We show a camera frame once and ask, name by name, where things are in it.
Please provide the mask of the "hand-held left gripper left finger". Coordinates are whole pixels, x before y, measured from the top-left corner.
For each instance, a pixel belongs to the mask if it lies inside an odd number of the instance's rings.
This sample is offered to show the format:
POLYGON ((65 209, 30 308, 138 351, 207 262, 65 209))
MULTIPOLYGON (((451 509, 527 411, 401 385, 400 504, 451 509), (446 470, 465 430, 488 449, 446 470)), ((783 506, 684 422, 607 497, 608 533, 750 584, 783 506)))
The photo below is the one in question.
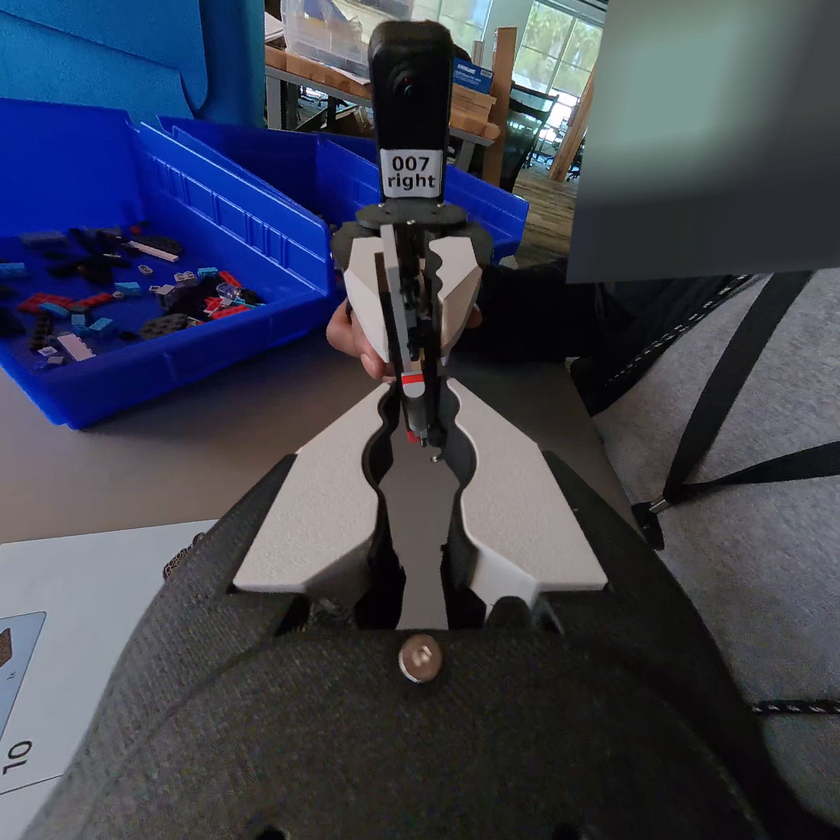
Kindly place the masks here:
POLYGON ((381 483, 400 413, 380 385, 290 462, 233 579, 242 592, 295 593, 350 609, 358 624, 397 624, 403 568, 381 483))

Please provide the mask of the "clear plastic drawer stack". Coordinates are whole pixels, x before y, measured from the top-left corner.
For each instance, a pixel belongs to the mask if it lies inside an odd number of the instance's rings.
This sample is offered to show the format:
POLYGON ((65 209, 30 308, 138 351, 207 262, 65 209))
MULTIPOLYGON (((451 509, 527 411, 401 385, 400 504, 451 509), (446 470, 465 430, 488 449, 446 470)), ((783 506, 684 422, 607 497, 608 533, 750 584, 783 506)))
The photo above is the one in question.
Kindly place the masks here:
POLYGON ((340 70, 369 78, 368 41, 363 5, 344 1, 282 1, 286 50, 340 70))

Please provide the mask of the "wooden table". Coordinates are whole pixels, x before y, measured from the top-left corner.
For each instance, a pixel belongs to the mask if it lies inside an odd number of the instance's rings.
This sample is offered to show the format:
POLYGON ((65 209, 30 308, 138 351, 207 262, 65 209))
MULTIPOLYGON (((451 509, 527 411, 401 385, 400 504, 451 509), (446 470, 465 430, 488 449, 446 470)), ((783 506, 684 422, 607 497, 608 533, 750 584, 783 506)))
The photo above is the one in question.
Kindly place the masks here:
MULTIPOLYGON (((291 105, 286 86, 310 88, 327 95, 330 100, 342 100, 359 107, 371 106, 370 84, 341 70, 271 46, 265 48, 265 65, 268 125, 273 130, 298 128, 295 107, 290 108, 290 116, 285 110, 286 105, 291 105)), ((486 95, 485 104, 466 109, 466 95, 465 88, 454 85, 449 121, 450 136, 462 141, 456 167, 463 172, 469 168, 475 147, 493 146, 502 133, 501 127, 490 121, 490 111, 496 100, 486 95)))

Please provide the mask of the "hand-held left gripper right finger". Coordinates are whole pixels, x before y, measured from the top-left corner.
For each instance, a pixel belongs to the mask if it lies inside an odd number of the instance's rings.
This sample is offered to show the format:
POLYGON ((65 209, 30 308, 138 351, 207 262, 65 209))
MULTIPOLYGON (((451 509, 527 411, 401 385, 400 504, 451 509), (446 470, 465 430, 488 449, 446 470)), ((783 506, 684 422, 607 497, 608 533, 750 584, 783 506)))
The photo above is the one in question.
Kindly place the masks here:
POLYGON ((449 623, 484 623, 506 598, 532 610, 547 593, 606 588, 548 453, 451 377, 443 430, 444 462, 458 482, 443 547, 449 623))

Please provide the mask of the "wooden support post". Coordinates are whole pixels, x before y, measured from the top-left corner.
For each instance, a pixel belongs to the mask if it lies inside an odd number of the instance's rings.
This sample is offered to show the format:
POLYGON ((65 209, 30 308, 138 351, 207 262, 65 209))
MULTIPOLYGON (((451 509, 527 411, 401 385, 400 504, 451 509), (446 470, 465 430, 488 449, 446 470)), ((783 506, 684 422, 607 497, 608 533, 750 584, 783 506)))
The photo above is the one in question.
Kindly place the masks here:
POLYGON ((570 171, 574 157, 577 155, 583 142, 592 108, 596 68, 597 63, 594 64, 591 74, 584 85, 581 98, 571 114, 569 127, 553 158, 549 169, 549 178, 554 182, 560 182, 565 179, 570 171))

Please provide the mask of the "cardboard box blue label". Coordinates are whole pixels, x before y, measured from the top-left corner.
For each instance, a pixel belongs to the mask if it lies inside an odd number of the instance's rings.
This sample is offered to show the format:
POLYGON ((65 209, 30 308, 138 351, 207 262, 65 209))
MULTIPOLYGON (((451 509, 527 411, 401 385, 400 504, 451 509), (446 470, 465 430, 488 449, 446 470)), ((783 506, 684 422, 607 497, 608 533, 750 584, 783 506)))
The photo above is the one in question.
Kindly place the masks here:
POLYGON ((456 55, 453 63, 454 109, 488 122, 496 102, 490 95, 493 73, 468 58, 456 55))

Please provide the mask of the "blue felt bag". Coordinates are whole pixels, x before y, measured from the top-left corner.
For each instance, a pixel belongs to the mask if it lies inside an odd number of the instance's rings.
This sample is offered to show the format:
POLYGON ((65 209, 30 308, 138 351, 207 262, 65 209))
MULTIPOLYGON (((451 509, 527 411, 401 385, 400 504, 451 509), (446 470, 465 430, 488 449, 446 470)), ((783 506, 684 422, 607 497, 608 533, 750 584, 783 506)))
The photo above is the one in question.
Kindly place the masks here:
POLYGON ((192 117, 208 93, 196 1, 2 1, 1 95, 192 117))
POLYGON ((197 118, 262 129, 265 123, 265 22, 260 1, 200 3, 207 95, 197 118))

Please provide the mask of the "brick instruction booklet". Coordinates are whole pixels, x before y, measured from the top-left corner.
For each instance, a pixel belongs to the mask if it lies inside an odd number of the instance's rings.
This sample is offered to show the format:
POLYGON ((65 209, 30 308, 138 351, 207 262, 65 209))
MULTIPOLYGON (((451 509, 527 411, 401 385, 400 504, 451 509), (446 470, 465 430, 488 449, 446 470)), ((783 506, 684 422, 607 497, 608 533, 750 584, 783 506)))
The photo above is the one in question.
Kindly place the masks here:
POLYGON ((164 582, 215 520, 7 542, 1 549, 1 838, 20 838, 67 771, 164 582))

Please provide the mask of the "pile of small bricks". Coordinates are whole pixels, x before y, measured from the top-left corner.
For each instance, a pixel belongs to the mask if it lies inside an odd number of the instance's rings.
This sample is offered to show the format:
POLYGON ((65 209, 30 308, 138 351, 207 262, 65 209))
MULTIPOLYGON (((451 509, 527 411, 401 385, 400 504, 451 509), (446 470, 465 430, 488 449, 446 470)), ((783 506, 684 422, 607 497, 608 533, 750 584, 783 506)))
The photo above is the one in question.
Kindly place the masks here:
POLYGON ((194 266, 177 239, 71 227, 2 239, 2 349, 36 373, 266 304, 229 270, 194 266))

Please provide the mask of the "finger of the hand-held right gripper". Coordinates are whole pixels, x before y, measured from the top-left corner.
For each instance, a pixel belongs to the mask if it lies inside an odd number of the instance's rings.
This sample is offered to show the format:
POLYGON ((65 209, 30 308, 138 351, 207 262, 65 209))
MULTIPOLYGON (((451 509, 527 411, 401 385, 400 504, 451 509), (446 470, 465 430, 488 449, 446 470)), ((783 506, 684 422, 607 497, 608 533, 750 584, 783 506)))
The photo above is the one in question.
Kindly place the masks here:
POLYGON ((378 237, 355 239, 343 278, 346 296, 366 338, 383 361, 394 366, 380 291, 379 268, 383 256, 382 241, 378 237))
POLYGON ((437 238, 430 242, 429 248, 440 263, 434 272, 440 282, 436 293, 440 354, 446 360, 475 309, 482 268, 468 237, 437 238))

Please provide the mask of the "black white jacket drawstring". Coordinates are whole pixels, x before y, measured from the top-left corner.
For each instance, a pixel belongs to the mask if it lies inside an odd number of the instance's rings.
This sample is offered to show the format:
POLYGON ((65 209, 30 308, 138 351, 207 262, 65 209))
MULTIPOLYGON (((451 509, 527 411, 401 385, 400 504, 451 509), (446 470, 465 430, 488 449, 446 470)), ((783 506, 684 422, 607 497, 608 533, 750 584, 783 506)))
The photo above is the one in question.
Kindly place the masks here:
POLYGON ((610 359, 605 387, 620 394, 628 391, 678 339, 759 278, 725 276, 698 281, 682 291, 667 289, 624 334, 624 345, 610 359))
POLYGON ((756 700, 749 703, 752 713, 768 716, 838 716, 839 700, 831 698, 756 700))

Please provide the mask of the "brown upright board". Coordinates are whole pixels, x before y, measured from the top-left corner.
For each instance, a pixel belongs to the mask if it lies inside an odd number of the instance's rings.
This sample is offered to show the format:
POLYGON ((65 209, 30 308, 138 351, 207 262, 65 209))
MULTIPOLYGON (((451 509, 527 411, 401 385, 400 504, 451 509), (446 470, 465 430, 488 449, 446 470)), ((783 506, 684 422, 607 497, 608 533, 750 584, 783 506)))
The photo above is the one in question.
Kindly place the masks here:
POLYGON ((493 80, 490 95, 495 102, 490 110, 490 123, 499 129, 494 143, 484 156, 482 179, 494 186, 500 186, 502 162, 507 138, 507 120, 512 83, 512 71, 517 53, 516 27, 499 27, 496 32, 492 60, 493 80))

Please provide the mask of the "person's right hand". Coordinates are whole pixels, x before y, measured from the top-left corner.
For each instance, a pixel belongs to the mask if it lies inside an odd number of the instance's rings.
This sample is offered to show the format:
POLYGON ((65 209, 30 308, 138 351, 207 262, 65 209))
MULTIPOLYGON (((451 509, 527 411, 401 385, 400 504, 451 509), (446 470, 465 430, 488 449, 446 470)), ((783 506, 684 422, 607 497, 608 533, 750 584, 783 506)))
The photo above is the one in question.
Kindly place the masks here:
POLYGON ((361 362, 372 379, 385 383, 396 380, 393 366, 383 361, 366 338, 348 298, 334 311, 325 335, 331 347, 361 362))

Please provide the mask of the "black office chair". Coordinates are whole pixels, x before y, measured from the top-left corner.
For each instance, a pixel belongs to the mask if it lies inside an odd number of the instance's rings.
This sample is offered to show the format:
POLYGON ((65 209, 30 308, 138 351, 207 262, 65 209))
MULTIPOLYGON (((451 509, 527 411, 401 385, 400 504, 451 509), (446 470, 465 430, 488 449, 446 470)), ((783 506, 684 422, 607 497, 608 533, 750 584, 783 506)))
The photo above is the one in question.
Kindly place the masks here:
POLYGON ((500 171, 501 189, 512 192, 519 172, 533 151, 540 132, 545 128, 558 97, 557 94, 550 96, 516 82, 511 84, 500 171))

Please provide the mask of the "grey red brick model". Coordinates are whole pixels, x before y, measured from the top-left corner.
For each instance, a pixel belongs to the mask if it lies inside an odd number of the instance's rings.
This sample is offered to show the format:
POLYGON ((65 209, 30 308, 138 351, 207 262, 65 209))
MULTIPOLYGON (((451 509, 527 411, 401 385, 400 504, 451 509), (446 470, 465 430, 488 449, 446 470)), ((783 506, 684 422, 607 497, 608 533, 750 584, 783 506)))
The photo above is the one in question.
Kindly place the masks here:
POLYGON ((443 457, 446 432, 439 418, 440 340, 434 321, 431 283, 425 279, 422 246, 410 225, 384 224, 382 252, 375 258, 389 363, 406 432, 411 442, 435 448, 443 457))

